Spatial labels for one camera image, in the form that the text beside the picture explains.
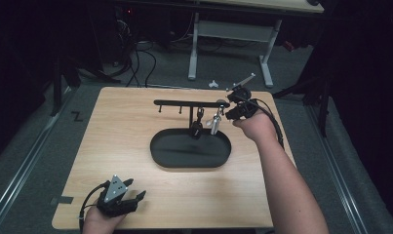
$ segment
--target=table top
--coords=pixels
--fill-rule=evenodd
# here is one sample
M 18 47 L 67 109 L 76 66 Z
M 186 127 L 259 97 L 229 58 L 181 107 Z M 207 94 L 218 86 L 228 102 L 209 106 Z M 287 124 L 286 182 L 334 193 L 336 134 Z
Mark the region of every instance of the table top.
M 272 95 L 252 93 L 270 106 L 285 135 Z M 78 229 L 84 199 L 113 175 L 135 180 L 127 196 L 147 191 L 121 229 L 272 226 L 257 149 L 230 121 L 223 119 L 219 126 L 230 139 L 232 151 L 218 168 L 168 169 L 151 157 L 154 135 L 189 125 L 188 107 L 179 114 L 178 107 L 163 106 L 159 113 L 154 99 L 215 102 L 226 95 L 226 91 L 211 90 L 103 88 L 62 192 L 74 199 L 71 204 L 58 205 L 53 226 Z M 215 113 L 216 109 L 205 109 L 202 121 Z M 294 161 L 286 137 L 285 148 Z
M 260 7 L 276 10 L 286 10 L 304 13 L 323 13 L 321 4 L 312 6 L 306 0 L 200 0 L 218 4 L 240 5 L 245 7 Z

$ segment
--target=human arm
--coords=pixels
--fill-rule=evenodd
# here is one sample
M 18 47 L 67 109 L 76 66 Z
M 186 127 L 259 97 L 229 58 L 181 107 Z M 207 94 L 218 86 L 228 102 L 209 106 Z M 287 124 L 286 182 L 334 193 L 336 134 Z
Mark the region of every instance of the human arm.
M 277 233 L 329 233 L 320 207 L 279 144 L 270 119 L 259 110 L 253 117 L 233 124 L 256 144 Z
M 83 234 L 111 234 L 125 217 L 125 214 L 108 217 L 102 214 L 96 206 L 91 206 L 86 214 Z

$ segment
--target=human hand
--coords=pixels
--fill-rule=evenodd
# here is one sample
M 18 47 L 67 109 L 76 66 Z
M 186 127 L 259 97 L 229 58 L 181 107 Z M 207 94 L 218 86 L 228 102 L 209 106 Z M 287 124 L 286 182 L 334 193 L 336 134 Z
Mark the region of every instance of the human hand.
M 233 121 L 233 125 L 241 128 L 245 136 L 256 143 L 264 139 L 277 140 L 275 127 L 260 109 L 249 119 Z
M 96 206 L 91 206 L 86 214 L 84 221 L 83 234 L 111 234 L 116 226 L 126 217 L 122 214 L 115 217 L 109 217 L 101 213 Z

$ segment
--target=horizontal black bar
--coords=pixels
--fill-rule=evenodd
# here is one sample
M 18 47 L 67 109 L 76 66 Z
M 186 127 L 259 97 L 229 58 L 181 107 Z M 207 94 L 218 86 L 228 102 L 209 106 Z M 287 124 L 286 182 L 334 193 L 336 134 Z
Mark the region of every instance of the horizontal black bar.
M 222 105 L 227 108 L 230 106 L 227 102 L 204 102 L 204 101 L 189 101 L 189 100 L 162 100 L 155 99 L 155 105 L 172 105 L 172 106 L 190 106 L 190 107 L 204 107 L 204 108 L 219 108 Z

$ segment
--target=white table leg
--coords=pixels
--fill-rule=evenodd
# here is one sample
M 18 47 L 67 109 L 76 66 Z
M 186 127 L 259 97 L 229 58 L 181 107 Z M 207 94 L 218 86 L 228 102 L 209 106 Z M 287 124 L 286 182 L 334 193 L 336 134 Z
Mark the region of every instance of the white table leg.
M 190 54 L 189 63 L 189 80 L 196 80 L 196 68 L 197 68 L 197 37 L 199 34 L 199 13 L 195 13 L 195 22 L 193 28 L 193 47 L 192 53 Z
M 260 66 L 262 68 L 262 73 L 263 73 L 263 78 L 265 80 L 265 86 L 268 88 L 273 87 L 272 77 L 271 77 L 271 74 L 269 72 L 269 67 L 268 67 L 268 60 L 271 55 L 272 48 L 275 44 L 276 37 L 278 36 L 278 32 L 281 27 L 281 23 L 282 23 L 281 19 L 276 21 L 275 26 L 274 26 L 272 33 L 270 35 L 270 38 L 269 38 L 268 47 L 266 49 L 265 55 L 259 57 Z

